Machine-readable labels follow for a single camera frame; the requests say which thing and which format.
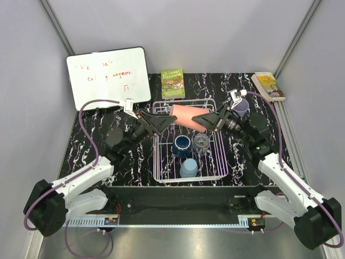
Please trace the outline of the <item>pink plastic cup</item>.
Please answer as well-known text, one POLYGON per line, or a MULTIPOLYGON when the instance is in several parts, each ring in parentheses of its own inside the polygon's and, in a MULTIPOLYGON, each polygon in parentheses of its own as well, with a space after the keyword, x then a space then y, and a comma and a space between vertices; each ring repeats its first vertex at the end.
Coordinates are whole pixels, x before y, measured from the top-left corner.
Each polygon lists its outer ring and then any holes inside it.
POLYGON ((201 126, 200 124, 192 121, 194 116, 204 115, 209 113, 210 111, 206 108, 199 108, 199 107, 192 107, 192 106, 183 106, 183 105, 172 105, 169 115, 176 116, 175 123, 189 128, 191 130, 195 130, 201 133, 206 131, 206 128, 201 126))

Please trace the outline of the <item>dark blue ceramic mug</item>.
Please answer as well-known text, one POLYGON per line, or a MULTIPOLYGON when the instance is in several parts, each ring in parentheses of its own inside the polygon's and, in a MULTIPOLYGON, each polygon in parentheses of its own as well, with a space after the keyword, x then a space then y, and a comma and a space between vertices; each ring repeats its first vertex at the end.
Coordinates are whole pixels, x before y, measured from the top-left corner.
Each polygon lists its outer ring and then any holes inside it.
POLYGON ((173 142, 172 148, 175 157, 186 158, 191 153, 191 139, 186 135, 178 135, 173 142))

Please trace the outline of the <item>lavender plastic cup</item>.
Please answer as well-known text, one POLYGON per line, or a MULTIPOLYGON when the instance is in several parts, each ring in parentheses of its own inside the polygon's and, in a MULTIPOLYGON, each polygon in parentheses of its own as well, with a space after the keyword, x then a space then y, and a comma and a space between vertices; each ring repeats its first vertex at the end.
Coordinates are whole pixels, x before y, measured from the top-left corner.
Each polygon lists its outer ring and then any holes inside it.
POLYGON ((234 102, 230 102, 230 106, 236 115, 241 119, 244 118, 249 113, 249 103, 246 99, 242 99, 236 106, 233 107, 234 102))

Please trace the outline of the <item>light blue plastic cup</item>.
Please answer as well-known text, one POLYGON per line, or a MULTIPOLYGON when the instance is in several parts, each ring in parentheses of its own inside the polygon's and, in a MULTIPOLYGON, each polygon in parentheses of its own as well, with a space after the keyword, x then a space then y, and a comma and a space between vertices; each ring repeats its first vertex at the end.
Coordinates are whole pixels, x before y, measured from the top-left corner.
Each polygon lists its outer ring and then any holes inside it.
POLYGON ((180 168, 180 176, 182 178, 193 178, 197 175, 198 165, 196 160, 192 158, 186 159, 180 168))

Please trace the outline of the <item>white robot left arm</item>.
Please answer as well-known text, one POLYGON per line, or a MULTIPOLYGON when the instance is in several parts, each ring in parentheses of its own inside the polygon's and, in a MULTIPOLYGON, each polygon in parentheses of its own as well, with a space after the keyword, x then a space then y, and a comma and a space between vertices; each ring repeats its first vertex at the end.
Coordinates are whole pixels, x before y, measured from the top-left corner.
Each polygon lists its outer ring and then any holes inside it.
POLYGON ((24 226, 48 237, 69 219, 102 210, 109 214, 116 209, 116 195, 105 187, 87 191, 94 184, 114 174, 126 160, 129 150, 148 135, 160 135, 177 118, 140 111, 128 132, 112 127, 106 133, 105 150, 74 173, 53 181, 38 181, 23 209, 24 226))

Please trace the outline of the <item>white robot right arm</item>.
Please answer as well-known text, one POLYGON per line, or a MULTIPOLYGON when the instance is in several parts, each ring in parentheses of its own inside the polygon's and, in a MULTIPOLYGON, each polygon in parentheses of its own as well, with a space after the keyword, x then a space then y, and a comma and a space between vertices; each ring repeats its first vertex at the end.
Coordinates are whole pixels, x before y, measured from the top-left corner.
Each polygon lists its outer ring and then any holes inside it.
POLYGON ((279 152, 270 144, 270 129, 266 119, 251 113, 241 121, 224 105, 219 110, 193 117, 193 121, 211 131, 222 131, 242 139, 251 164, 268 176, 286 195, 278 198, 264 187, 258 187, 245 200, 251 214, 268 212, 290 226, 299 241, 314 250, 328 240, 341 235, 342 208, 335 199, 326 199, 306 184, 282 161, 279 152))

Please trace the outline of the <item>black marble pattern mat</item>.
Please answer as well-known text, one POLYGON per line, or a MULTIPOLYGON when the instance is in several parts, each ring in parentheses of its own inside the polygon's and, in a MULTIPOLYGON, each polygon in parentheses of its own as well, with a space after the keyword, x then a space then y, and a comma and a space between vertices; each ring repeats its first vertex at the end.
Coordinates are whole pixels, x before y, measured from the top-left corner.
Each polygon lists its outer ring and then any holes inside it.
MULTIPOLYGON (((256 91, 249 73, 189 73, 184 75, 184 87, 186 103, 197 104, 202 108, 218 108, 229 103, 230 92, 234 89, 256 91)), ((284 139, 278 135, 277 123, 271 109, 256 96, 250 96, 248 102, 250 111, 266 118, 273 146, 282 148, 282 158, 290 164, 291 156, 284 139)), ((105 150, 104 139, 111 127, 117 126, 128 131, 134 124, 135 119, 118 106, 85 110, 82 116, 75 120, 60 177, 66 177, 95 160, 96 153, 105 150)), ((195 181, 193 186, 273 185, 272 180, 250 164, 242 141, 226 133, 221 135, 229 174, 217 181, 195 181)), ((158 186, 153 177, 153 166, 153 137, 147 136, 129 150, 123 165, 101 183, 106 186, 158 186)))

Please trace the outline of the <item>clear glass cup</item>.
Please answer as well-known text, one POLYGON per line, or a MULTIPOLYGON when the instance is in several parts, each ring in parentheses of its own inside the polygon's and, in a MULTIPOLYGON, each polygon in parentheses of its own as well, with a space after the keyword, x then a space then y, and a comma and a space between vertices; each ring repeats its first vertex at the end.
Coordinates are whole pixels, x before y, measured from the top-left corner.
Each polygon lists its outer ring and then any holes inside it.
POLYGON ((199 156, 205 155, 210 147, 210 139, 204 133, 195 135, 192 141, 192 151, 199 156))

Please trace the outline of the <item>green treehouse book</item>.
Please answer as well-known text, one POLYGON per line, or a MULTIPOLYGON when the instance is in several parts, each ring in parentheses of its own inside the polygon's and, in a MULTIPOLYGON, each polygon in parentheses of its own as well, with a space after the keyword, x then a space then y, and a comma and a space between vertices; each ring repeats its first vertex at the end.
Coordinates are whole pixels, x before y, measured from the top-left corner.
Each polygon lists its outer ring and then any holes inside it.
POLYGON ((163 100, 185 98, 183 70, 162 71, 161 90, 163 100))

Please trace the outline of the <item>yellow paperback book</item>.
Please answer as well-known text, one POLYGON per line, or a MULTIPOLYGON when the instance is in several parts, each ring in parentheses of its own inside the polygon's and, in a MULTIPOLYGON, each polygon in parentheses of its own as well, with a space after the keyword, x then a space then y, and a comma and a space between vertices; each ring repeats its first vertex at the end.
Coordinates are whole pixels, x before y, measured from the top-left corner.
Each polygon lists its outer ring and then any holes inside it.
POLYGON ((251 79, 259 93, 269 102, 286 100, 283 91, 278 87, 278 82, 271 72, 256 72, 251 79))

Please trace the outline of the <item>white whiteboard with black frame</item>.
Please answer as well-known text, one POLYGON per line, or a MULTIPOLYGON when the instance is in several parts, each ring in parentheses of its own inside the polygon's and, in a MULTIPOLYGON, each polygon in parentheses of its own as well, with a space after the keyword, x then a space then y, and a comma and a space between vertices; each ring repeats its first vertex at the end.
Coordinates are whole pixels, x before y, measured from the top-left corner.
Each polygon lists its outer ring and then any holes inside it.
POLYGON ((134 103, 151 99, 142 47, 69 56, 66 63, 77 111, 96 99, 134 103))

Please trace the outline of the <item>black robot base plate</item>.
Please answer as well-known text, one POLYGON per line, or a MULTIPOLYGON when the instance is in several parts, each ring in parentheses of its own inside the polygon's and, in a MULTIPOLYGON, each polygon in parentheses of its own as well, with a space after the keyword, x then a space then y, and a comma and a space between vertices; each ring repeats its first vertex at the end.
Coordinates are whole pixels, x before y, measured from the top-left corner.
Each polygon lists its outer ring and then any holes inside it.
POLYGON ((109 187, 120 225, 228 225, 239 215, 262 214, 254 195, 263 186, 109 187))

